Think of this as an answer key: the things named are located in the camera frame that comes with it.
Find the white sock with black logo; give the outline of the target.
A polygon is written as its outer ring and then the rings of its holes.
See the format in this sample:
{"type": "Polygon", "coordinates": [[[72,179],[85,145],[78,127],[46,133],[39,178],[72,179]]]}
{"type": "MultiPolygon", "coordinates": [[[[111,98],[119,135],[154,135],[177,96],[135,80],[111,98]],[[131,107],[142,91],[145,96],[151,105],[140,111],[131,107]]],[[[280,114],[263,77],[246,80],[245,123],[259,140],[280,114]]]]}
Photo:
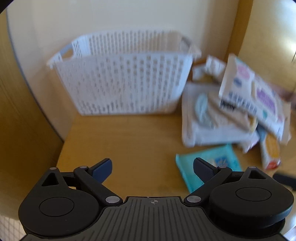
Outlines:
{"type": "Polygon", "coordinates": [[[223,101],[217,92],[200,93],[194,104],[194,113],[202,126],[211,129],[236,125],[253,133],[258,125],[257,118],[223,101]]]}

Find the large white purple wipes pack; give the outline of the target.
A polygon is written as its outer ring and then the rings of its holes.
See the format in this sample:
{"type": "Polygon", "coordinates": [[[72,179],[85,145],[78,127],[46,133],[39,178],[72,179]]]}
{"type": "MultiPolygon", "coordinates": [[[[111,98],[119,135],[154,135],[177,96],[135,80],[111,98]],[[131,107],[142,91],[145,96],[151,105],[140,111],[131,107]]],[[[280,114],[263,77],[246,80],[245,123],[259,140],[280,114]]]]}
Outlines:
{"type": "Polygon", "coordinates": [[[283,145],[291,139],[290,107],[259,75],[234,54],[228,56],[219,97],[255,116],[283,145]]]}

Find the teal wet wipes pack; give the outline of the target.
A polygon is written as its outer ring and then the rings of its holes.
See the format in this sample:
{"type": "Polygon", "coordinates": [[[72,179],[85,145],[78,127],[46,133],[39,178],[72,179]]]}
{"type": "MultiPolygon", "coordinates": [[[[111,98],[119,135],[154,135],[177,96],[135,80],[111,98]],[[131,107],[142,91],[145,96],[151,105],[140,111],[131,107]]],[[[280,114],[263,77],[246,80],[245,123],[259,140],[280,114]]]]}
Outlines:
{"type": "Polygon", "coordinates": [[[204,182],[195,174],[195,169],[202,169],[203,176],[211,176],[218,167],[228,167],[241,172],[240,162],[230,144],[203,151],[176,155],[176,165],[190,193],[201,187],[204,182]]]}

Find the white orange wipes pack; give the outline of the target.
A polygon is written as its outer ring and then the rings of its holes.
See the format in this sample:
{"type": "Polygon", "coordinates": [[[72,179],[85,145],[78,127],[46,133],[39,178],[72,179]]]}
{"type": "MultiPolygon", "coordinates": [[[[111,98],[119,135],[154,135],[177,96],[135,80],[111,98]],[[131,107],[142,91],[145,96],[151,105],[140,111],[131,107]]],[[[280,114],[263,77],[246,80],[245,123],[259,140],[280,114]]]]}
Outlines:
{"type": "Polygon", "coordinates": [[[276,169],[281,164],[280,146],[277,139],[263,128],[258,129],[258,134],[263,168],[276,169]]]}

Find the white red small pack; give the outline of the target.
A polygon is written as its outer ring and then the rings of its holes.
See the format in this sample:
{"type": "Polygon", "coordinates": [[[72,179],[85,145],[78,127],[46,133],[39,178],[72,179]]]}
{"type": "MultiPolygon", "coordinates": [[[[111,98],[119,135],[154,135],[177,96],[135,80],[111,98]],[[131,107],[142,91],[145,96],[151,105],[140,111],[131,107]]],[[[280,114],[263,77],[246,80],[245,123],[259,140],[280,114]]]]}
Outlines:
{"type": "Polygon", "coordinates": [[[248,140],[240,142],[238,147],[243,151],[243,153],[247,153],[251,150],[257,143],[259,142],[259,134],[257,131],[254,131],[251,137],[248,140]]]}

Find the folded white towel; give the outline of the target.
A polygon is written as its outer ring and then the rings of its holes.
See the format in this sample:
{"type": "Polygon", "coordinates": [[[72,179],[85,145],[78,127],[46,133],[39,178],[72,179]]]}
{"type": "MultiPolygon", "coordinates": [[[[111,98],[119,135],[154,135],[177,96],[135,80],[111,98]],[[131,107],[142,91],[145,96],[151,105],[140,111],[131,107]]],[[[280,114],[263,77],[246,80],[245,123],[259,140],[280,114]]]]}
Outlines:
{"type": "Polygon", "coordinates": [[[252,133],[246,132],[236,125],[221,128],[202,126],[194,113],[194,104],[200,93],[217,92],[217,84],[197,84],[187,82],[182,94],[182,141],[186,147],[218,145],[248,140],[252,133]]]}

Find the white yellow sock behind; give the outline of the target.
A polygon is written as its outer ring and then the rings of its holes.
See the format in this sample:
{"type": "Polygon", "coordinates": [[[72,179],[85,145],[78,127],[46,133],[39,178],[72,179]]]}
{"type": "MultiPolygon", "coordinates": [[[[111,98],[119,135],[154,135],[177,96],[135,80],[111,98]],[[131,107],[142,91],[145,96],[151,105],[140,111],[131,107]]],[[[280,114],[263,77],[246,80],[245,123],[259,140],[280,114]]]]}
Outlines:
{"type": "Polygon", "coordinates": [[[192,67],[192,80],[200,81],[204,76],[210,76],[217,82],[222,82],[226,63],[220,59],[208,55],[205,63],[200,63],[192,67]]]}

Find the white perforated plastic basket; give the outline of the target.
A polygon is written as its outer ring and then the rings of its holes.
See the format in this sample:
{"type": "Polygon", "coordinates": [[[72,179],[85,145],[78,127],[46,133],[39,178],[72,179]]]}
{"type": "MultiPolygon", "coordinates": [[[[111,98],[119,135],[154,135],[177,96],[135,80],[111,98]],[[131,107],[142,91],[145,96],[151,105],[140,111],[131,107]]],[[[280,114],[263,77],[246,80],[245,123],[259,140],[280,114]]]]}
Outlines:
{"type": "Polygon", "coordinates": [[[47,66],[81,115],[167,114],[201,55],[177,31],[100,31],[74,39],[47,66]]]}

